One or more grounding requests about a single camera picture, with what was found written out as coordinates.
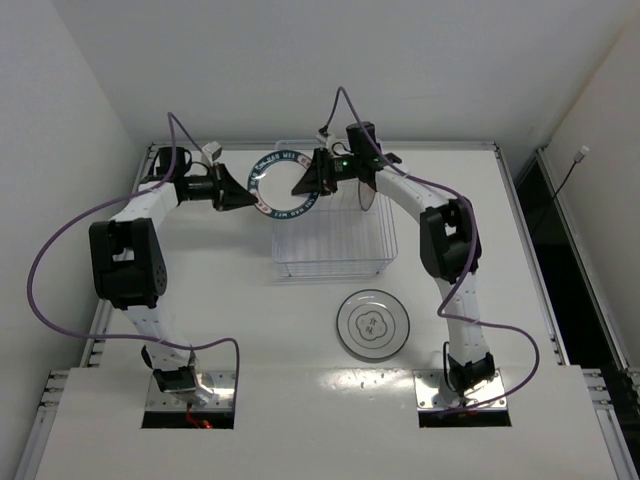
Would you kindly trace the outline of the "dark green ring plate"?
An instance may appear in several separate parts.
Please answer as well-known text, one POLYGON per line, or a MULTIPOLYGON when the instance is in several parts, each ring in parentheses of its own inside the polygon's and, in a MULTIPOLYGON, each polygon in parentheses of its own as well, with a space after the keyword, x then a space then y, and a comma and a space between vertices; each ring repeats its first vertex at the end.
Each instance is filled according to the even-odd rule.
POLYGON ((293 195, 294 186, 311 166, 311 159, 295 150, 277 150, 261 158, 251 169, 247 190, 255 208, 269 218, 290 220, 307 213, 316 203, 316 192, 293 195))

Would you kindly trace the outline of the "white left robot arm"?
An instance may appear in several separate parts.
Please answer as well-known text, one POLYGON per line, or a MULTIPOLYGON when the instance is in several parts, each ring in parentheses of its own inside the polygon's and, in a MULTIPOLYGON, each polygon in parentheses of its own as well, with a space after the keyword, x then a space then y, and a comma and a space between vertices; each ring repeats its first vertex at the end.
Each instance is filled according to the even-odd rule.
POLYGON ((168 271, 157 230, 182 202, 205 200, 217 211, 257 202, 224 164, 216 162, 204 175, 181 174, 166 183, 143 184, 123 210, 89 228, 98 296, 122 311, 143 338, 141 356, 158 389, 198 407, 214 398, 214 381, 199 369, 196 348, 181 336, 162 300, 168 271))

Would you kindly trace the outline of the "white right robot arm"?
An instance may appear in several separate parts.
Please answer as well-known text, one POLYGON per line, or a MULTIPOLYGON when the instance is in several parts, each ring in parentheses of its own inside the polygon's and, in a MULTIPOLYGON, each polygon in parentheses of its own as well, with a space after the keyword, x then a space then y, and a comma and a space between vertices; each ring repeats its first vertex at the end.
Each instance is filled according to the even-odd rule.
POLYGON ((445 382, 463 396, 495 374, 476 298, 475 273, 482 250, 473 208, 452 189, 410 174, 397 155, 384 154, 373 123, 352 124, 346 133, 348 147, 338 154, 335 136, 326 126, 318 131, 320 146, 291 193, 332 195, 341 182, 356 179, 395 202, 418 223, 421 264, 440 290, 437 314, 447 322, 445 382))

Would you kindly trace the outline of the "orange sunburst plate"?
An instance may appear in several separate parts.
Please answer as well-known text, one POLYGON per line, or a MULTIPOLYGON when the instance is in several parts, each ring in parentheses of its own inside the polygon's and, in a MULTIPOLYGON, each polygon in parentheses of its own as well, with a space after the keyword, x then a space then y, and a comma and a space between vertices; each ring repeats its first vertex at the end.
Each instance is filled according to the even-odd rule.
POLYGON ((357 187, 358 201, 360 209, 367 212, 371 209, 376 198, 376 190, 369 184, 359 181, 357 187))

